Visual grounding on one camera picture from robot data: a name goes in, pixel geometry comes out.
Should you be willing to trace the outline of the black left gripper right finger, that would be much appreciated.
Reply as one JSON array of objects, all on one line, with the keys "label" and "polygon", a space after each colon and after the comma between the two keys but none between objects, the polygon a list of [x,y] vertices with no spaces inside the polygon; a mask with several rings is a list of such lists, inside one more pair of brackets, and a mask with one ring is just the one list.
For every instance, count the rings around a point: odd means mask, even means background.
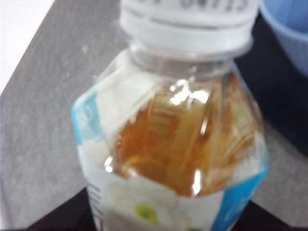
[{"label": "black left gripper right finger", "polygon": [[240,219],[238,231],[308,231],[307,227],[290,226],[258,204],[249,201]]}]

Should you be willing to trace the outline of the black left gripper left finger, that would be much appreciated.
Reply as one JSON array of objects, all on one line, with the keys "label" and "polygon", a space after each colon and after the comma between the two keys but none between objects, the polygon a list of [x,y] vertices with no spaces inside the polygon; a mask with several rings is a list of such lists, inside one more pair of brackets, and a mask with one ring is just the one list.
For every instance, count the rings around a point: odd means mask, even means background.
[{"label": "black left gripper left finger", "polygon": [[88,193],[81,190],[74,197],[30,225],[27,231],[95,231]]}]

